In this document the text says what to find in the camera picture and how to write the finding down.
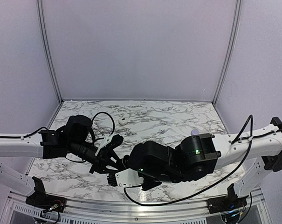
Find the black earbud charging case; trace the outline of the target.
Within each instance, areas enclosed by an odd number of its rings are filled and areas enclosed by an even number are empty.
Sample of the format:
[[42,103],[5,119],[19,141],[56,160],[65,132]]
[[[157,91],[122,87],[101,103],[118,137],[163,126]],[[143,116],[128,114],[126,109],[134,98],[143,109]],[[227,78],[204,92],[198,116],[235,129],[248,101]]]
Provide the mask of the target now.
[[128,168],[129,167],[129,155],[125,155],[122,159],[121,159],[121,163],[123,165],[124,168]]

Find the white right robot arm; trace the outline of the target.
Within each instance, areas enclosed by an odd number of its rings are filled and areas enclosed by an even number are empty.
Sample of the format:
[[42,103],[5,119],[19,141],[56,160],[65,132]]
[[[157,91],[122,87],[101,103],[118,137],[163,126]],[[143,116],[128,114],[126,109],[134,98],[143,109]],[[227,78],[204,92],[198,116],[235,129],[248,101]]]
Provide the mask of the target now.
[[277,117],[258,130],[189,136],[175,148],[154,141],[137,144],[129,156],[125,186],[146,191],[163,182],[197,181],[246,159],[254,159],[254,165],[228,188],[222,202],[227,209],[234,208],[270,172],[282,170],[282,122]]

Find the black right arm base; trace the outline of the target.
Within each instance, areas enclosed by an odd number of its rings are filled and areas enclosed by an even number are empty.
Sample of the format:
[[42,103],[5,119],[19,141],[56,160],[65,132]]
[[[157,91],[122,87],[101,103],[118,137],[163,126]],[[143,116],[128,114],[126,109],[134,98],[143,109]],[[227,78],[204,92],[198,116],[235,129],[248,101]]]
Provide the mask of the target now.
[[219,196],[208,199],[207,208],[210,214],[232,211],[234,209],[242,207],[243,205],[247,205],[247,197],[248,196],[240,197],[238,194],[236,194],[235,184],[231,184],[227,188],[226,196]]

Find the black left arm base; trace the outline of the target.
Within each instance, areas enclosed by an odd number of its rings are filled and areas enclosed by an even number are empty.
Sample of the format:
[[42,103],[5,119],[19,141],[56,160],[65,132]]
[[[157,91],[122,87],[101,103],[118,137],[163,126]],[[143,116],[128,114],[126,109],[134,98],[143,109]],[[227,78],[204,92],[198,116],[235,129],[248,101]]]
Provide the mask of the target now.
[[32,177],[32,179],[34,181],[34,192],[32,195],[26,197],[26,204],[42,209],[49,209],[57,204],[58,207],[56,209],[59,212],[63,212],[66,198],[47,194],[42,180],[37,177]]

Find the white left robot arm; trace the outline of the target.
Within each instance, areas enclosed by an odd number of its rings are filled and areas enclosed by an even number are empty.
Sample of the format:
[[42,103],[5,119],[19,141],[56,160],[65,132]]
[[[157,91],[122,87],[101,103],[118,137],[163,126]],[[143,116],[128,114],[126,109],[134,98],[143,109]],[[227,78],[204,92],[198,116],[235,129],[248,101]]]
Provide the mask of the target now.
[[[89,162],[91,173],[108,174],[123,168],[114,149],[123,142],[119,134],[104,137],[99,147],[94,145],[93,121],[84,116],[70,116],[66,125],[49,130],[42,127],[31,134],[0,135],[0,157],[35,157],[42,159],[65,158],[73,154]],[[46,194],[42,180],[25,178],[15,171],[6,171],[0,164],[0,183],[6,185],[46,208],[50,196]]]

